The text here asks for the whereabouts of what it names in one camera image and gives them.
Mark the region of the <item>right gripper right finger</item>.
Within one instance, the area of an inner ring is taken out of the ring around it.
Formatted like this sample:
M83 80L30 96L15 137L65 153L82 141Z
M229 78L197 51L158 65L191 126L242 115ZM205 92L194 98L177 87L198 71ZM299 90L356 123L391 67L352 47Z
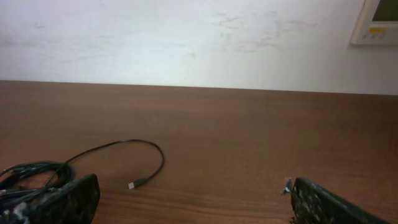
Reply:
M389 224L304 177L287 177L281 194L290 195L291 224Z

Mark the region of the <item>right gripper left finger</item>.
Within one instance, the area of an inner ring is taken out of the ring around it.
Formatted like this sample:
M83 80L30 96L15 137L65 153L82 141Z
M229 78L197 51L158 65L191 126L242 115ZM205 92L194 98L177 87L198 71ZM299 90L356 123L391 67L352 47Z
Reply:
M95 174L88 174L32 202L1 212L1 224L91 224L100 200Z

